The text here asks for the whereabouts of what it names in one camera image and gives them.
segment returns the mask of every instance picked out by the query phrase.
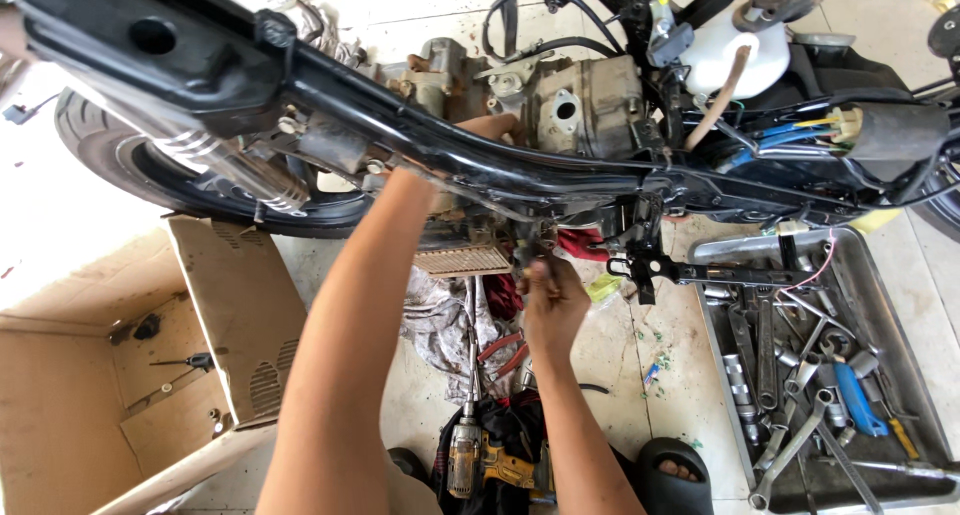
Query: metal tray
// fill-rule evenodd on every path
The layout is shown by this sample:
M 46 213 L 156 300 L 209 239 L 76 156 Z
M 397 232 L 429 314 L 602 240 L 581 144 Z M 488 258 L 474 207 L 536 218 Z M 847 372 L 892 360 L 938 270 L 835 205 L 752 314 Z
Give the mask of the metal tray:
M 821 282 L 829 286 L 830 297 L 838 311 L 838 319 L 846 323 L 858 340 L 881 349 L 877 356 L 880 367 L 893 384 L 891 402 L 906 412 L 918 416 L 916 421 L 900 420 L 907 435 L 916 445 L 920 460 L 943 468 L 954 460 L 947 438 L 930 393 L 924 383 L 913 350 L 904 336 L 897 313 L 883 286 L 877 266 L 859 232 L 850 227 L 834 228 L 835 248 L 830 266 L 824 269 Z M 815 230 L 795 236 L 797 251 L 800 255 L 809 255 L 814 264 L 820 265 L 824 259 L 823 245 L 827 242 L 827 230 Z M 780 266 L 781 253 L 779 241 L 775 236 L 757 236 L 720 241 L 698 242 L 691 247 L 688 261 L 693 264 L 740 264 L 752 267 Z M 735 410 L 730 383 L 724 372 L 721 356 L 735 352 L 736 343 L 726 313 L 726 307 L 708 304 L 704 294 L 704 285 L 696 284 L 700 298 L 700 307 L 706 321 L 710 346 L 716 361 L 717 374 L 723 387 L 729 421 L 733 426 L 734 438 L 743 464 L 744 474 L 750 490 L 758 483 L 760 473 L 752 469 L 753 462 L 760 456 L 760 450 L 750 446 L 743 433 Z M 820 303 L 812 296 L 805 297 L 818 309 Z M 777 330 L 787 330 L 780 315 L 774 315 Z M 799 326 L 806 336 L 812 331 L 812 316 L 807 324 Z M 786 366 L 777 364 L 779 373 L 786 373 Z M 874 413 L 886 418 L 882 406 L 874 405 Z M 846 453 L 853 460 L 874 460 L 884 462 L 905 462 L 904 448 L 898 442 L 893 431 L 887 436 L 870 437 L 856 435 L 846 446 Z M 811 449 L 811 457 L 820 455 L 816 447 Z M 817 508 L 821 511 L 863 507 L 864 502 L 854 486 L 839 466 L 809 460 L 806 464 L 807 479 L 810 484 Z M 911 477 L 897 472 L 857 468 L 863 479 L 870 485 L 873 494 L 880 500 L 884 509 L 908 508 L 951 504 L 960 499 L 960 485 L 949 480 Z M 808 512 L 808 501 L 801 481 L 796 459 L 791 461 L 783 473 L 774 482 L 769 510 L 774 513 Z

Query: coolant reservoir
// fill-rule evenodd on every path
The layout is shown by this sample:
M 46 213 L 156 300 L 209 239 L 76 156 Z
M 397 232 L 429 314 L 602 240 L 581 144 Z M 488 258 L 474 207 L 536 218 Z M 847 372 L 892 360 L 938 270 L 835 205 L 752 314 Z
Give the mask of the coolant reservoir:
M 774 85 L 790 65 L 790 48 L 783 23 L 751 33 L 734 27 L 734 11 L 742 6 L 736 0 L 700 29 L 694 30 L 693 44 L 679 55 L 679 60 L 690 66 L 686 89 L 697 95 L 710 95 L 719 90 L 730 76 L 734 55 L 740 46 L 750 46 L 747 68 L 733 91 L 733 99 L 749 99 Z

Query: foot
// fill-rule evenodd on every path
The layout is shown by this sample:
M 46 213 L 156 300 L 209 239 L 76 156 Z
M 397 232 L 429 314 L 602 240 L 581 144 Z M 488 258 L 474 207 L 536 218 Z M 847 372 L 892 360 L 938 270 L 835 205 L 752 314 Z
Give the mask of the foot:
M 690 482 L 699 482 L 700 479 L 696 475 L 690 472 L 690 469 L 684 466 L 683 464 L 677 464 L 672 460 L 664 460 L 656 467 L 656 470 L 668 474 L 670 476 L 676 476 L 681 480 L 688 480 Z

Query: yellow wire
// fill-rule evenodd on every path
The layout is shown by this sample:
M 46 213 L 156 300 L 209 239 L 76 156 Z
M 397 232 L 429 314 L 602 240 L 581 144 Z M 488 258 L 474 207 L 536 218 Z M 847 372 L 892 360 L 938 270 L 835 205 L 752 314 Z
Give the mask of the yellow wire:
M 800 121 L 794 123 L 794 127 L 813 127 L 814 125 L 826 125 L 828 123 L 834 123 L 840 121 L 839 117 L 824 117 L 822 119 L 811 119 L 810 121 Z

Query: tire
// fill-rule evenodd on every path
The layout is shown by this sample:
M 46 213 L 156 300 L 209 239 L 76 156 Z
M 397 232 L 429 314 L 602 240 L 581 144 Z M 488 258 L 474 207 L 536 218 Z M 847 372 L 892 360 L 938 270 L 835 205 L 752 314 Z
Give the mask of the tire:
M 940 173 L 930 176 L 918 195 L 930 194 L 949 186 L 952 181 Z M 915 214 L 944 236 L 960 243 L 960 191 L 948 192 L 940 198 L 911 207 Z
M 200 174 L 160 153 L 139 132 L 72 89 L 60 93 L 54 119 L 70 153 L 114 187 L 179 214 L 254 224 L 257 203 L 245 192 L 198 188 L 192 181 Z M 257 226 L 295 238 L 345 239 L 370 205 L 359 192 L 316 193 L 315 200 L 304 207 L 306 217 L 268 209 Z

